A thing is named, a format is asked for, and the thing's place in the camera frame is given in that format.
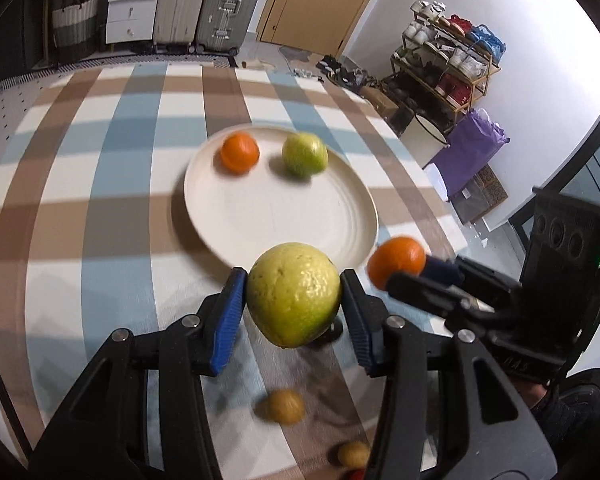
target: yellow-green fruit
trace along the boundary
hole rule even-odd
[[[282,145],[282,159],[287,169],[301,178],[320,173],[329,165],[327,147],[314,134],[290,134]]]
[[[304,417],[304,400],[295,390],[275,390],[267,399],[267,417],[284,426],[297,424]]]
[[[256,326],[281,348],[305,345],[327,330],[340,306],[340,276],[327,255],[291,242],[262,254],[247,279]]]
[[[364,442],[353,440],[342,444],[338,450],[338,461],[350,469],[364,469],[369,461],[371,450]]]

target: small brown ball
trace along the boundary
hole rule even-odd
[[[367,444],[359,440],[352,440],[340,446],[338,460],[344,467],[364,469],[370,454],[371,450]]]
[[[275,390],[267,401],[267,416],[284,426],[297,424],[304,417],[304,400],[295,390]]]

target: plaid tablecloth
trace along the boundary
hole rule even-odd
[[[228,269],[190,224],[184,169],[208,136],[251,122],[315,132],[342,154],[376,202],[379,242],[408,234],[437,256],[466,244],[389,127],[336,86],[175,63],[59,79],[0,163],[0,372],[33,445],[112,330],[163,329],[221,288]],[[423,330],[439,326],[384,298]],[[253,413],[281,386],[300,390],[307,404],[305,420],[290,428]],[[371,441],[382,388],[356,365],[346,334],[322,351],[283,351],[245,312],[231,363],[204,382],[224,478],[339,477],[327,452],[344,440]],[[160,466],[156,392],[152,375],[149,435]],[[20,453],[1,410],[0,437]]]

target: metal screw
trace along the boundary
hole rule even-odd
[[[195,328],[200,324],[200,318],[195,314],[189,314],[182,318],[182,325],[187,328]]]
[[[468,328],[463,328],[458,331],[458,339],[463,343],[473,343],[475,341],[475,334]]]
[[[127,337],[129,337],[129,330],[127,330],[126,328],[117,328],[111,334],[111,338],[116,343],[126,341]]]
[[[404,326],[404,318],[400,316],[389,316],[386,319],[386,323],[391,328],[402,328]]]

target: plate rim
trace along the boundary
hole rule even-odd
[[[189,184],[189,179],[187,178],[187,175],[189,174],[190,171],[193,170],[193,167],[195,167],[198,159],[200,157],[202,157],[202,151],[206,144],[210,144],[211,142],[216,142],[217,139],[224,137],[224,136],[228,136],[229,134],[231,134],[232,132],[235,132],[237,130],[249,130],[251,128],[267,128],[269,130],[278,130],[279,132],[282,132],[287,135],[292,134],[292,133],[298,133],[298,131],[295,129],[284,128],[282,126],[275,126],[273,124],[243,123],[243,124],[236,124],[235,126],[228,126],[227,128],[223,128],[222,130],[219,130],[218,132],[212,134],[211,137],[207,137],[206,140],[198,146],[196,153],[189,159],[189,163],[187,164],[187,169],[184,172],[184,202],[185,202],[185,208],[187,209],[187,215],[189,216],[189,221],[191,222],[192,227],[196,230],[196,234],[200,237],[200,240],[205,245],[205,247],[216,258],[218,258],[218,260],[220,260],[223,264],[225,264],[229,268],[233,268],[233,265],[230,262],[226,261],[222,256],[220,256],[220,254],[218,254],[218,252],[216,252],[215,250],[213,250],[211,248],[211,246],[208,243],[208,239],[196,227],[196,223],[194,222],[193,215],[191,214],[192,205],[189,203],[190,199],[188,198],[189,193],[187,192],[187,190],[189,189],[190,184]],[[372,247],[369,250],[369,253],[363,259],[363,262],[366,262],[369,259],[369,257],[371,256],[371,254],[374,252],[376,245],[378,243],[380,222],[379,222],[379,218],[378,218],[378,208],[376,207],[376,201],[374,200],[374,197],[371,195],[369,188],[362,181],[362,179],[360,178],[360,176],[358,175],[356,170],[354,170],[352,165],[349,164],[349,161],[347,161],[342,155],[340,155],[335,150],[332,150],[331,147],[329,147],[326,143],[325,143],[325,146],[327,148],[329,156],[333,155],[333,156],[336,156],[337,158],[339,158],[356,175],[357,179],[360,181],[360,184],[362,184],[362,187],[365,190],[366,195],[368,196],[368,198],[371,202],[371,205],[373,206],[376,234],[374,236],[374,243],[372,244]]]

